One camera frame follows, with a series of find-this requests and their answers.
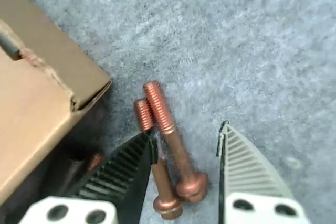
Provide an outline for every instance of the copper-colored object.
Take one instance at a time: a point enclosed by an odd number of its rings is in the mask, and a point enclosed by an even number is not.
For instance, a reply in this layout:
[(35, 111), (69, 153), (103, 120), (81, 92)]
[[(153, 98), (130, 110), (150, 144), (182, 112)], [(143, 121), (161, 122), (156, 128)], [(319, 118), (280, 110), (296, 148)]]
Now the copper-colored object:
[(138, 116), (141, 131), (147, 131), (154, 126), (154, 118), (147, 99), (139, 99), (134, 102), (134, 109)]
[(155, 211), (165, 220), (173, 220), (183, 212), (183, 200), (175, 193), (167, 167), (163, 159), (158, 158), (157, 164), (152, 165), (152, 173), (159, 195), (153, 203)]
[[(138, 116), (141, 131), (146, 131), (154, 126), (154, 118), (146, 99), (137, 100), (134, 108)], [(152, 165), (159, 195), (153, 203), (154, 210), (166, 220), (176, 219), (183, 212), (183, 200), (175, 193), (172, 182), (163, 159), (158, 158), (157, 164)]]
[(87, 169), (87, 171), (89, 172), (89, 171), (91, 171), (92, 169), (94, 169), (94, 168), (100, 163), (101, 160), (102, 160), (102, 155), (99, 154), (99, 153), (95, 153), (95, 154), (92, 156), (92, 158), (91, 158), (91, 160), (90, 160), (90, 162), (89, 162), (89, 164), (88, 164), (88, 169)]
[(177, 194), (189, 202), (203, 200), (207, 193), (207, 175), (195, 171), (159, 83), (151, 81), (143, 87), (181, 177), (176, 188)]

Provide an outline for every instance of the white plastic piece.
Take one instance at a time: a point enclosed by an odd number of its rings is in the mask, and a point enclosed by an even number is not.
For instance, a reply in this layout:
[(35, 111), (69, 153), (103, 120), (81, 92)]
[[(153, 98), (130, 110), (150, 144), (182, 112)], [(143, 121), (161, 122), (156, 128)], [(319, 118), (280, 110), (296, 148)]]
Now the white plastic piece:
[(225, 155), (225, 198), (234, 192), (293, 198), (271, 163), (252, 142), (228, 123), (220, 130), (218, 149), (220, 157)]
[[(59, 220), (48, 218), (50, 211), (57, 206), (67, 207), (64, 217)], [(110, 202), (53, 196), (31, 205), (19, 224), (90, 224), (87, 218), (96, 211), (104, 212), (105, 217), (103, 221), (93, 223), (118, 224), (117, 210)]]
[[(252, 210), (234, 207), (238, 200), (250, 203)], [(277, 206), (287, 206), (295, 215), (277, 212)], [(303, 208), (293, 199), (244, 193), (231, 193), (225, 201), (226, 224), (310, 224)]]

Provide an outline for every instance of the bolt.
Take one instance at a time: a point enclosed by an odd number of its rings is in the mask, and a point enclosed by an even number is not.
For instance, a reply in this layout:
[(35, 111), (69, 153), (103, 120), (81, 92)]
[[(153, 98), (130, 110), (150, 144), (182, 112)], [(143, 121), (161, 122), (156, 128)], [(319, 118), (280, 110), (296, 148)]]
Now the bolt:
[(195, 171), (159, 83), (151, 81), (143, 88), (181, 177), (176, 187), (177, 194), (189, 202), (202, 201), (207, 193), (207, 175)]
[[(134, 108), (138, 116), (141, 131), (154, 127), (154, 118), (146, 99), (134, 102)], [(175, 193), (169, 177), (165, 161), (157, 159), (157, 164), (152, 164), (152, 173), (159, 195), (153, 202), (153, 208), (166, 220), (173, 220), (183, 212), (183, 200)]]
[(93, 156), (91, 157), (87, 171), (93, 170), (103, 159), (103, 156), (100, 153), (94, 153)]

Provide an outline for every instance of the hole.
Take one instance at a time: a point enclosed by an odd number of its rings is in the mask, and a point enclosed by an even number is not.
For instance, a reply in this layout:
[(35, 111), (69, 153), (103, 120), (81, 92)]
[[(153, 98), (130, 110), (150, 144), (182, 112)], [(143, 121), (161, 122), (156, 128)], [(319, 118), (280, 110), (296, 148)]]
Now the hole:
[(234, 208), (238, 208), (241, 210), (246, 210), (246, 211), (253, 211), (253, 206), (251, 203), (247, 202), (246, 200), (243, 199), (238, 199), (233, 203)]
[(277, 212), (278, 214), (281, 214), (281, 215), (287, 215), (287, 216), (296, 216), (296, 211), (289, 207), (289, 206), (286, 206), (286, 205), (277, 205), (275, 207), (275, 212)]
[(106, 213), (101, 210), (95, 210), (89, 213), (86, 217), (86, 222), (88, 224), (99, 224), (105, 220)]
[(66, 205), (58, 205), (51, 208), (47, 214), (48, 220), (58, 221), (67, 215), (68, 207)]

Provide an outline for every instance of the gray carpet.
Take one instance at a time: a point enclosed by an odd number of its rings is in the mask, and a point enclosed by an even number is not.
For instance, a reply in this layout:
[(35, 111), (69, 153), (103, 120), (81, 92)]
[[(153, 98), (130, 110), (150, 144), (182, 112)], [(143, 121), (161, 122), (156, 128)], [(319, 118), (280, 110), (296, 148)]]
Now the gray carpet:
[(313, 223), (336, 218), (336, 0), (33, 0), (114, 79), (109, 150), (137, 132), (132, 104), (162, 82), (209, 193), (175, 222), (216, 223), (222, 120), (274, 164)]

